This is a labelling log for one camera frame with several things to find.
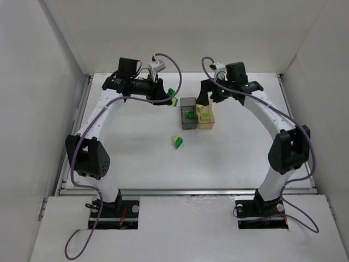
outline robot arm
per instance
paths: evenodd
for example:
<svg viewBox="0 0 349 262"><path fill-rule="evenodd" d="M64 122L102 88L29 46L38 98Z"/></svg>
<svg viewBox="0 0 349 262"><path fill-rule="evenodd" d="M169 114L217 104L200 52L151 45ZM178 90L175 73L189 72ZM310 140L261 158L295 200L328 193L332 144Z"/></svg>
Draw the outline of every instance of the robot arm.
<svg viewBox="0 0 349 262"><path fill-rule="evenodd" d="M210 68L215 72L216 81L222 86L234 91L252 94L276 107L268 99L263 87L258 82L248 81L243 63L228 64L225 68L222 68L221 63L213 63ZM305 137L291 121L280 116L268 106L242 94L227 92L210 80L201 81L201 90L196 103L208 105L208 92L212 93L210 98L215 103L228 97L238 100L261 121L273 139L268 154L270 163L268 174L256 190L253 201L240 200L239 203L237 201L237 205L239 205L238 218L268 217L277 214L275 209L278 204L282 204L280 193L283 186L295 170L309 159L309 145ZM302 127L310 136L308 127Z"/></svg>
<svg viewBox="0 0 349 262"><path fill-rule="evenodd" d="M76 145L81 135L86 131L91 122L105 108L104 113L90 128L86 134L82 146L77 154L74 170L85 177L89 183L99 188L104 202L114 203L118 195L115 176L106 176L110 167L110 157L103 147L103 140L106 132L113 121L117 111L126 100L117 100L108 105L112 100L119 97L129 97L132 94L146 96L148 100L163 100L168 98L164 91L163 80L158 78L157 73L165 69L162 60L153 59L149 66L149 75L146 79L137 79L139 74L137 70L138 60L120 58L118 70L109 76L102 86L100 99L93 110L91 116L76 135L68 135L65 140L69 163L73 158ZM171 105L169 100L162 103L153 103L153 105Z"/></svg>

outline white wall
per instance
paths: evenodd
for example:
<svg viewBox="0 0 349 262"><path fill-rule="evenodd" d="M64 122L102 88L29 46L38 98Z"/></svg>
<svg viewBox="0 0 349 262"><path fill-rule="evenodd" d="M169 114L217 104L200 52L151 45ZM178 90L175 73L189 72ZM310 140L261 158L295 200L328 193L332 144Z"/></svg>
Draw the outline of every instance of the white wall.
<svg viewBox="0 0 349 262"><path fill-rule="evenodd" d="M318 190L330 197L349 254L349 1L328 0L282 81L296 119L310 126Z"/></svg>
<svg viewBox="0 0 349 262"><path fill-rule="evenodd" d="M0 260L26 261L78 83L38 0L0 0Z"/></svg>
<svg viewBox="0 0 349 262"><path fill-rule="evenodd" d="M149 61L165 52L185 72L201 57L243 61L249 72L283 73L326 0L57 1L76 57L91 73L116 70L121 56ZM168 63L169 72L175 69Z"/></svg>

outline transparent gray box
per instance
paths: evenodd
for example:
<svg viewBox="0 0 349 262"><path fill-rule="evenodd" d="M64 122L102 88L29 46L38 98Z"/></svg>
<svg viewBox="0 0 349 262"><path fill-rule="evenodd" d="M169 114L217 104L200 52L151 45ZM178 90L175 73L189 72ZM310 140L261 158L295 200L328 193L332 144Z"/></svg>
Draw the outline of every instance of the transparent gray box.
<svg viewBox="0 0 349 262"><path fill-rule="evenodd" d="M185 118L185 113L189 111L195 112L195 118ZM180 99L180 116L182 118L182 129L191 130L197 128L197 114L196 114L196 98L195 97L184 97Z"/></svg>

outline white table surface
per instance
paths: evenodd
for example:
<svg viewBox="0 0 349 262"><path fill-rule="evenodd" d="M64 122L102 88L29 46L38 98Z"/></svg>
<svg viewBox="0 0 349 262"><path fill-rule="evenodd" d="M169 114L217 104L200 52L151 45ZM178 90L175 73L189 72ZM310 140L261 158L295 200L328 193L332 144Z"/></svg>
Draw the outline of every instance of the white table surface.
<svg viewBox="0 0 349 262"><path fill-rule="evenodd" d="M83 122L93 111L101 86L109 74L95 74ZM249 73L270 100L283 112L286 103L275 73ZM177 73L160 73L165 90L176 89ZM177 95L197 97L204 73L183 73ZM182 130L179 102L172 106L153 106L127 101L111 123L103 143L111 158L107 176L117 176L121 189L254 189L263 182L269 163L272 138L258 119L233 98L213 104L212 130ZM171 144L179 135L183 143L177 150ZM305 165L292 178L307 175ZM75 174L76 181L86 184ZM290 187L311 188L309 180ZM66 189L75 188L70 178Z"/></svg>
<svg viewBox="0 0 349 262"><path fill-rule="evenodd" d="M127 262L348 262L326 197L286 198L317 223L315 234L289 219L286 229L238 229L232 196L142 197L137 230L97 230L76 261ZM64 246L76 229L85 229L91 196L50 197L31 262L66 261ZM310 225L297 210L286 213ZM90 230L72 239L77 255Z"/></svg>

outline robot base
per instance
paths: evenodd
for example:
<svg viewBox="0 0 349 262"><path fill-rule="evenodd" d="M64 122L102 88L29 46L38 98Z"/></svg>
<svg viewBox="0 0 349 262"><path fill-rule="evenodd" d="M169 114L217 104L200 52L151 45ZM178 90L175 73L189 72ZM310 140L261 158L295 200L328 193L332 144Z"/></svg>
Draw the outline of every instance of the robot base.
<svg viewBox="0 0 349 262"><path fill-rule="evenodd" d="M262 221L257 220L263 217L285 214L281 198L272 201L264 201L258 190L256 190L254 199L236 200L234 209L236 210L236 217L239 219L239 229L288 229L287 219L283 216Z"/></svg>
<svg viewBox="0 0 349 262"><path fill-rule="evenodd" d="M100 200L93 201L92 206L99 207ZM122 200L119 193L114 203L103 203L102 213L96 229L137 229L139 210L139 200ZM97 209L91 209L88 221L89 229L93 227L97 214Z"/></svg>

